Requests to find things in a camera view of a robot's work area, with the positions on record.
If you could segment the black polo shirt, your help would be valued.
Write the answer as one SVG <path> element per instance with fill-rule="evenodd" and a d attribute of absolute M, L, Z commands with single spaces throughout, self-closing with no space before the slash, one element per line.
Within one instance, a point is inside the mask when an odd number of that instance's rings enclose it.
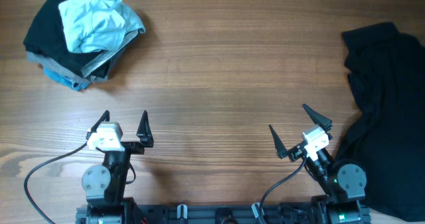
<path fill-rule="evenodd" d="M 404 221 L 423 221 L 424 45 L 393 23 L 341 36 L 361 117 L 346 131 L 336 158 L 365 169 L 365 205 Z"/>

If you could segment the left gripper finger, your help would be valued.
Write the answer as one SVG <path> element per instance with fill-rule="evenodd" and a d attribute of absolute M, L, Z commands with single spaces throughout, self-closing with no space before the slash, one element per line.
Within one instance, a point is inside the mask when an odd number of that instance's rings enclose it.
<path fill-rule="evenodd" d="M 105 110 L 104 113 L 100 116 L 98 121 L 88 130 L 89 133 L 93 133 L 97 130 L 98 126 L 102 122 L 109 122 L 110 121 L 110 111 Z"/>
<path fill-rule="evenodd" d="M 136 136 L 145 148 L 152 148 L 154 145 L 153 134 L 149 126 L 149 118 L 146 110 L 143 111 Z"/>

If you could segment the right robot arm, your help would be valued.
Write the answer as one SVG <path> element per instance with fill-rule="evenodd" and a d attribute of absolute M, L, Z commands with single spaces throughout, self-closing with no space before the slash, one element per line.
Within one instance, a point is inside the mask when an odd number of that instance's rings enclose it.
<path fill-rule="evenodd" d="M 287 149 L 273 127 L 269 126 L 277 156 L 289 158 L 291 162 L 301 160 L 302 163 L 293 173 L 270 187 L 259 206 L 253 208 L 258 212 L 259 221 L 266 222 L 263 205 L 268 194 L 305 169 L 324 194 L 312 197 L 306 204 L 280 204 L 284 223 L 369 223 L 369 208 L 360 204 L 360 200 L 365 198 L 367 184 L 364 169 L 350 160 L 336 162 L 326 150 L 332 139 L 329 133 L 332 121 L 307 104 L 303 105 L 303 109 L 314 126 L 302 133 L 302 142 L 298 145 Z"/>

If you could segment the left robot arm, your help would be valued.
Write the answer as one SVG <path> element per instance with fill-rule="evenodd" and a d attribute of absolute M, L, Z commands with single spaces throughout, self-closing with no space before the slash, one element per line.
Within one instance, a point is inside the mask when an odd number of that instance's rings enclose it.
<path fill-rule="evenodd" d="M 131 155 L 143 155 L 146 148 L 153 147 L 154 140 L 149 127 L 147 111 L 144 111 L 136 132 L 138 141 L 123 141 L 123 132 L 118 122 L 110 121 L 110 112 L 88 130 L 87 146 L 104 154 L 102 164 L 88 168 L 82 176 L 86 192 L 87 208 L 78 211 L 76 223 L 124 224 L 147 223 L 148 219 L 137 206 L 134 198 L 124 197 L 128 181 Z"/>

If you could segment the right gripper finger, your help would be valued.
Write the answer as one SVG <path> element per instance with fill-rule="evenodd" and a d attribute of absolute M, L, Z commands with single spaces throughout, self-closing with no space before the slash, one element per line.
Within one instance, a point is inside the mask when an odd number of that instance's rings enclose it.
<path fill-rule="evenodd" d="M 307 104 L 302 104 L 302 107 L 306 111 L 307 115 L 311 118 L 313 123 L 319 125 L 326 132 L 330 131 L 330 129 L 333 127 L 333 123 L 329 118 L 319 114 L 310 108 Z"/>
<path fill-rule="evenodd" d="M 273 129 L 273 126 L 271 124 L 269 125 L 269 129 L 271 131 L 271 134 L 272 134 L 272 137 L 273 137 L 273 140 L 274 140 L 276 155 L 280 159 L 284 159 L 288 155 L 288 151 L 287 151 L 285 145 L 283 144 L 282 140 L 280 139 L 279 135 Z"/>

